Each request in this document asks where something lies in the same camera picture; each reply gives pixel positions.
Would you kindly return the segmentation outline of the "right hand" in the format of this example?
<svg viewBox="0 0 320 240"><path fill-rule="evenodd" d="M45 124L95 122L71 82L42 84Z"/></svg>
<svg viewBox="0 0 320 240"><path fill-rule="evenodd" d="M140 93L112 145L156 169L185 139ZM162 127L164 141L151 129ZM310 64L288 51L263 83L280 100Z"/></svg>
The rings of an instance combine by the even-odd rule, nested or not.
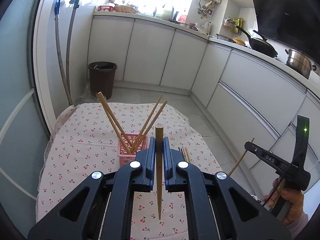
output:
<svg viewBox="0 0 320 240"><path fill-rule="evenodd" d="M269 208L273 208L279 197L291 203L291 207L283 219L282 223L288 226L295 222L303 213L304 195L301 191L289 189L284 187L282 190L278 189L279 179L275 179L272 183L272 189L268 195L263 197L263 202Z"/></svg>

